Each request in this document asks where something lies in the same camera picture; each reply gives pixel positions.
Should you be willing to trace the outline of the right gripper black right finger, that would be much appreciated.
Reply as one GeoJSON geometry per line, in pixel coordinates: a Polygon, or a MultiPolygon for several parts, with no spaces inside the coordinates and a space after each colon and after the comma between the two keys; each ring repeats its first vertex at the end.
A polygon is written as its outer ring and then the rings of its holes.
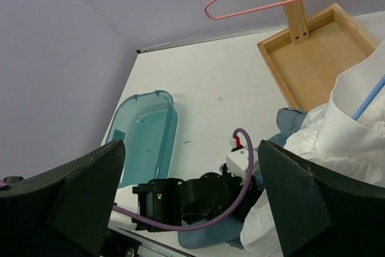
{"type": "Polygon", "coordinates": [[[270,142],[258,158],[284,256],[384,256],[384,188],[270,142]]]}

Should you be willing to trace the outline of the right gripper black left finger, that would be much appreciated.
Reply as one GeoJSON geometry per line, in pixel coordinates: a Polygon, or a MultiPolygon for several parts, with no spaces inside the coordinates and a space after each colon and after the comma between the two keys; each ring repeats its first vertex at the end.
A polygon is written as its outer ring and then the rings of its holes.
{"type": "Polygon", "coordinates": [[[1,256],[99,256],[124,160],[112,141],[1,187],[1,256]]]}

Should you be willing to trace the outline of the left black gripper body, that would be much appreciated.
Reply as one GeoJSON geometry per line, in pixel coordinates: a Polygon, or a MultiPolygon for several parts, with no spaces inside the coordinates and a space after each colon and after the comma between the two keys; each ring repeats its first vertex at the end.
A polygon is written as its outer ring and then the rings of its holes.
{"type": "MultiPolygon", "coordinates": [[[[226,181],[226,184],[230,187],[232,202],[234,202],[243,187],[242,179],[232,174],[226,164],[221,166],[221,174],[226,181]]],[[[257,202],[264,189],[265,185],[262,174],[260,170],[257,169],[251,177],[245,196],[237,208],[232,212],[232,216],[239,221],[244,221],[249,210],[257,202]]]]}

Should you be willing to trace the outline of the blue denim skirt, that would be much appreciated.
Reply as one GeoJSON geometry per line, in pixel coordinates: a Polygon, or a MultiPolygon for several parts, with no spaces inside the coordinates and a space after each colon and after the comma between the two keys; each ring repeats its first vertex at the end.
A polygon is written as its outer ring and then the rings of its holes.
{"type": "MultiPolygon", "coordinates": [[[[301,128],[306,115],[306,112],[295,108],[279,109],[276,116],[279,133],[269,138],[269,141],[283,147],[286,140],[301,128]]],[[[243,222],[230,215],[208,228],[178,232],[177,240],[179,245],[185,249],[201,249],[220,243],[230,243],[232,246],[241,248],[240,234],[242,227],[243,222]]]]}

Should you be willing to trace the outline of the white garment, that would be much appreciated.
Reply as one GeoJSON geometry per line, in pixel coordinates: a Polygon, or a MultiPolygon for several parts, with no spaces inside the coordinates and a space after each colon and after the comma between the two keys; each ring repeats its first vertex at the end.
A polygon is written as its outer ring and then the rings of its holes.
{"type": "MultiPolygon", "coordinates": [[[[341,73],[329,101],[310,111],[282,147],[319,166],[384,188],[384,93],[358,121],[353,114],[384,75],[384,45],[341,73]]],[[[284,256],[266,189],[241,231],[244,248],[256,256],[284,256]]]]}

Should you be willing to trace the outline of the blue wire hanger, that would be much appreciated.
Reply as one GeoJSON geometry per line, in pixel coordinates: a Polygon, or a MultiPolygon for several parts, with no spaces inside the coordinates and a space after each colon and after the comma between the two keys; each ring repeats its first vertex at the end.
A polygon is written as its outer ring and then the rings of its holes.
{"type": "Polygon", "coordinates": [[[385,75],[377,82],[375,87],[371,90],[362,104],[358,107],[357,111],[353,114],[352,119],[358,121],[360,116],[365,112],[368,106],[372,103],[372,101],[377,97],[379,92],[383,89],[385,83],[385,75]]]}

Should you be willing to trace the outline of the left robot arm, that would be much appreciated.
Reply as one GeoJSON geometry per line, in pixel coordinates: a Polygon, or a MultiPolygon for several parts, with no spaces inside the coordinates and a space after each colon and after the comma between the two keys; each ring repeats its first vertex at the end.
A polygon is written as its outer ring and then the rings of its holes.
{"type": "Polygon", "coordinates": [[[188,232],[242,225],[265,185],[259,170],[243,187],[223,164],[196,179],[152,179],[116,192],[110,219],[136,231],[188,232]]]}

